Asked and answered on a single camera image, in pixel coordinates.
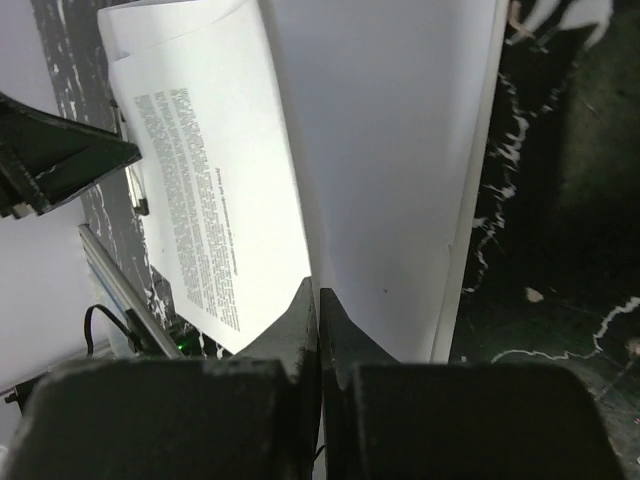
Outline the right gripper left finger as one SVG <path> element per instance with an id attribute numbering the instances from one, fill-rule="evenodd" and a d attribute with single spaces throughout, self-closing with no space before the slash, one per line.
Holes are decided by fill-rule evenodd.
<path id="1" fill-rule="evenodd" d="M 308 479 L 320 417 L 309 279 L 224 360 L 74 360 L 35 387 L 5 479 Z"/>

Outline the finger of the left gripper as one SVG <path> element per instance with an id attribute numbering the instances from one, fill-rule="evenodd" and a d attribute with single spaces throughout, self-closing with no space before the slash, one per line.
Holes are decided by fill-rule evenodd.
<path id="1" fill-rule="evenodd" d="M 41 216 L 140 160 L 112 132 L 1 96 L 1 216 Z"/>

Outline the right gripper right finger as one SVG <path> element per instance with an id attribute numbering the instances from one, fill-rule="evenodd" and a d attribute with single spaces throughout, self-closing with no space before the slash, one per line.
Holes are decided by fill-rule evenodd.
<path id="1" fill-rule="evenodd" d="M 401 363 L 320 292 L 330 479 L 621 479 L 597 407 L 553 365 Z"/>

